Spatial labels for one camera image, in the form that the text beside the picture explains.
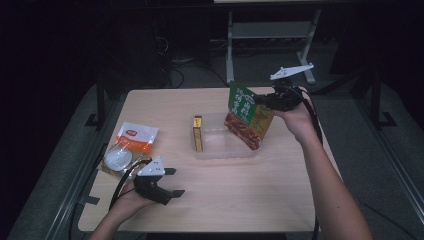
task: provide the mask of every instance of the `clear plastic container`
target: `clear plastic container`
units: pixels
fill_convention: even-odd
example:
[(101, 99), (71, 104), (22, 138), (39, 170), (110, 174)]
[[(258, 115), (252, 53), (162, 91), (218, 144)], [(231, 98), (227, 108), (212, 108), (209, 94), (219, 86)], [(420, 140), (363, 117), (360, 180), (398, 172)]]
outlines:
[(224, 125), (227, 112), (196, 114), (202, 116), (203, 151), (197, 152), (194, 144), (193, 127), (190, 128), (191, 147), (197, 159), (249, 158), (259, 150), (252, 151), (245, 142)]

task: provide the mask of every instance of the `hand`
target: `hand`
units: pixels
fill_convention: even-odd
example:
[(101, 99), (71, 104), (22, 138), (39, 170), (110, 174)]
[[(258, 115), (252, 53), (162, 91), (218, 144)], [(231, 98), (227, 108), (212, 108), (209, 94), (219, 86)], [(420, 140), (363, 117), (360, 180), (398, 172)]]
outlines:
[(287, 112), (274, 110), (274, 115), (281, 117), (288, 130), (295, 136), (296, 140), (302, 143), (311, 136), (316, 136), (312, 119), (305, 107), (305, 104), (300, 103), (295, 109)]
[(129, 182), (123, 187), (120, 197), (109, 213), (113, 214), (114, 218), (122, 223), (134, 216), (142, 208), (154, 203), (154, 201), (140, 196), (134, 190), (134, 183)]

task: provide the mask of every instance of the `snack bag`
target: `snack bag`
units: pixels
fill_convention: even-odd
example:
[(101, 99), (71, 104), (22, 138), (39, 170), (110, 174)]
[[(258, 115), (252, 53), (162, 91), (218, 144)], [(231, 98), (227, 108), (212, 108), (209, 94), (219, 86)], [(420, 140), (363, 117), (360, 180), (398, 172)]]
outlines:
[(148, 153), (152, 148), (157, 132), (158, 128), (124, 122), (116, 137), (115, 144), (105, 154), (100, 164), (100, 170), (121, 178), (137, 160), (149, 159)]
[(251, 90), (231, 82), (228, 110), (224, 124), (232, 133), (243, 140), (250, 149), (260, 147), (271, 125), (274, 114), (264, 105), (256, 105)]

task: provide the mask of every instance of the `person's left hand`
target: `person's left hand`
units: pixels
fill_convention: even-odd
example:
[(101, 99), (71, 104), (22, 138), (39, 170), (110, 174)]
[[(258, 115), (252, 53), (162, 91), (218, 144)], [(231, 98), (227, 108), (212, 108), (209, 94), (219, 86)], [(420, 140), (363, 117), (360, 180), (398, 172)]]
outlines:
[(127, 183), (118, 200), (113, 205), (109, 213), (120, 222), (124, 222), (136, 214), (140, 209), (154, 204), (155, 202), (140, 196), (134, 190), (134, 183)]

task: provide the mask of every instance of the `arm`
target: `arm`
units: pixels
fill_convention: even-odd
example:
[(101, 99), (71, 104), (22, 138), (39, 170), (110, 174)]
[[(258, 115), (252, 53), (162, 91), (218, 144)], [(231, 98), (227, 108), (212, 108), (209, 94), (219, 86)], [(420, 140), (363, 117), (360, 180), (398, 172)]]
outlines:
[(127, 219), (131, 218), (140, 209), (153, 204), (154, 202), (141, 197), (137, 192), (133, 191), (134, 183), (130, 182), (122, 189), (122, 194), (115, 202), (112, 209), (106, 214), (90, 239), (113, 239), (115, 232), (119, 226)]
[(372, 239), (361, 210), (321, 145), (305, 105), (274, 113), (283, 118), (302, 147), (316, 215), (325, 238)]

